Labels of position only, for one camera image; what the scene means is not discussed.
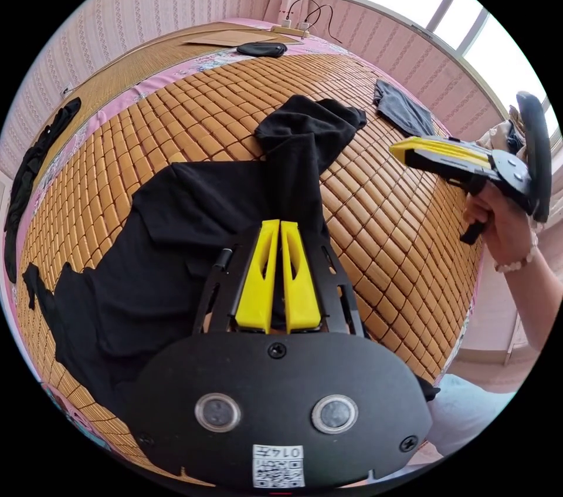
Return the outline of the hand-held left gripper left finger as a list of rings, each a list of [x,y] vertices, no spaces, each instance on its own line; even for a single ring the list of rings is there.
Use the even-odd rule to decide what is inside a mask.
[[[257,232],[235,314],[240,329],[270,331],[279,228],[278,219],[265,220]]]

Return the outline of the person's right hand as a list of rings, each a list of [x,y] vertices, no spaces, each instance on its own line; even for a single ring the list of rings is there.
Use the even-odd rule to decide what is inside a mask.
[[[468,224],[484,224],[483,238],[499,273],[523,269],[538,252],[528,215],[491,183],[467,194],[463,217]]]

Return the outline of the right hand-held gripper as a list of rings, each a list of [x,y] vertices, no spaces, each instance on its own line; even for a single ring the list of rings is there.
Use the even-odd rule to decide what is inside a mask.
[[[535,217],[536,198],[527,166],[502,150],[481,150],[456,138],[412,137],[390,146],[389,152],[407,167],[439,176],[447,184],[476,195],[489,182]]]

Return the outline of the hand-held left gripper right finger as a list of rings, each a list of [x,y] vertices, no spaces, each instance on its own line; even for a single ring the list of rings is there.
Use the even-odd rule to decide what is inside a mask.
[[[297,223],[281,222],[281,252],[286,332],[315,330],[321,313]]]

